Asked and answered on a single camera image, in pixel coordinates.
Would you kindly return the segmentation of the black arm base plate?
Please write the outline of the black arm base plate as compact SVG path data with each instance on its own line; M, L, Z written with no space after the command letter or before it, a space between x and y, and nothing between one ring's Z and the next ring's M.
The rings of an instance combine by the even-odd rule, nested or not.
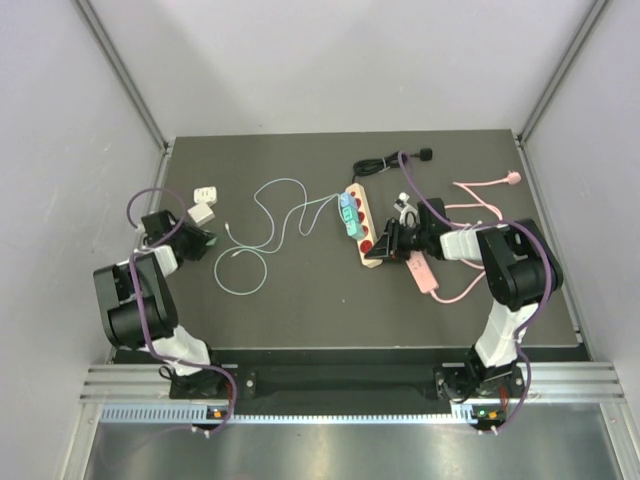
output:
M348 414L394 408L409 412L480 398L521 397L515 365L483 381L461 364L240 365L235 378L241 414Z

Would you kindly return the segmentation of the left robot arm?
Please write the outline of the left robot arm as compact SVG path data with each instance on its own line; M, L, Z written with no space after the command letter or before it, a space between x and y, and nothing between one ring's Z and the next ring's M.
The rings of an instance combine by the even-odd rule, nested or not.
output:
M215 234L168 210L141 218L142 247L129 259L93 272L107 340L117 350L147 353L161 362L173 399L233 398L234 386L213 350L179 323L167 277L203 259Z

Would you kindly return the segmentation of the white square adapter plug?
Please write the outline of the white square adapter plug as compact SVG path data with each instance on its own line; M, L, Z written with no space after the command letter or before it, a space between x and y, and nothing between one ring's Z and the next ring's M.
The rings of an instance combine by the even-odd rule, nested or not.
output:
M214 205L218 201L217 188L215 186L198 187L193 191L195 204Z

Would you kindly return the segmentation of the white cube charger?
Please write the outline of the white cube charger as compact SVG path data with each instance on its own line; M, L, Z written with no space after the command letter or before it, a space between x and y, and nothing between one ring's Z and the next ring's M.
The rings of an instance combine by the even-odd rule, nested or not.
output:
M202 227L215 218L212 208L207 203L196 203L187 211L191 222Z

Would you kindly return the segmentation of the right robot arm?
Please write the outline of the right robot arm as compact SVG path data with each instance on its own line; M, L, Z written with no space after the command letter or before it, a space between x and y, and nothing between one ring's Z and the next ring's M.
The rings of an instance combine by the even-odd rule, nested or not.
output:
M514 376L529 322L562 286L559 262L533 220L455 226L440 198L420 201L411 225L389 219L364 257L408 261L417 252L481 265L493 297L487 323L465 358L464 370L443 376L440 390L456 403L492 394Z

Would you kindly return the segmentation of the beige red power strip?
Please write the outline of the beige red power strip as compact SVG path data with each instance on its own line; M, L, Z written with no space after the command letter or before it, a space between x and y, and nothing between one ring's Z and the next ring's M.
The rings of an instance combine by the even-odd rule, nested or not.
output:
M352 183L346 188L345 192L354 199L357 207L357 219L359 224L363 227L364 238L357 240L361 263L367 268L375 268L381 265L382 261L379 259L368 259L365 257L377 241L375 226L372 220L365 189L359 183Z

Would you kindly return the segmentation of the teal usb charger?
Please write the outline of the teal usb charger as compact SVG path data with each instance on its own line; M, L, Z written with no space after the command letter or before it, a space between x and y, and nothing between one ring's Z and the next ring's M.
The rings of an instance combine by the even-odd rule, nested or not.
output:
M349 220L345 223L345 227L347 235L356 241L363 240L366 237L364 227L359 221Z

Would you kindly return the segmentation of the pink power strip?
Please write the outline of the pink power strip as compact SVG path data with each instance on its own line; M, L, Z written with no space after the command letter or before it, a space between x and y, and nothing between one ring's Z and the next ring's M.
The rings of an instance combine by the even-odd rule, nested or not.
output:
M406 265L422 294L430 294L438 289L439 283L422 252L412 251Z

